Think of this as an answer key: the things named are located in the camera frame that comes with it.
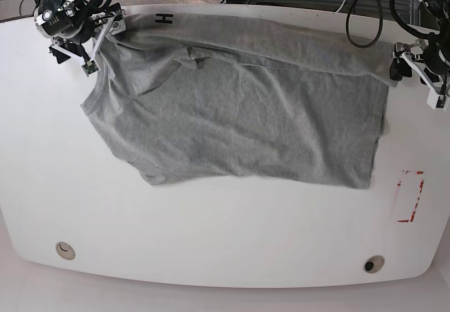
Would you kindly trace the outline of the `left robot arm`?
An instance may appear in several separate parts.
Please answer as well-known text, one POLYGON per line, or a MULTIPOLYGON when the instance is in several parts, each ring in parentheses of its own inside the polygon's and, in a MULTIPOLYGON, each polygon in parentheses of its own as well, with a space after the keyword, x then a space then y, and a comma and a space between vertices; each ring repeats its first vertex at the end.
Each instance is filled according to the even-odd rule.
POLYGON ((411 44, 394 45, 390 79, 400 82, 413 73, 439 103, 449 98, 449 0, 416 0, 419 8, 433 17, 436 31, 421 32, 408 24, 397 10, 399 0, 387 0, 389 12, 400 28, 415 38, 411 44))

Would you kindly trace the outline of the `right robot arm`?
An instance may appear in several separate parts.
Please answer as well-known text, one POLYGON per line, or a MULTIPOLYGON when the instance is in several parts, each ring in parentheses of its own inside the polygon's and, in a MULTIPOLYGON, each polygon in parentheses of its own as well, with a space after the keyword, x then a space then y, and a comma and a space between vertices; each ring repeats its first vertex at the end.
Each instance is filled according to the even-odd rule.
POLYGON ((105 37, 126 30, 124 10, 113 0, 38 0, 34 23, 51 40, 57 63, 75 59, 86 75, 98 71, 94 59, 105 37))

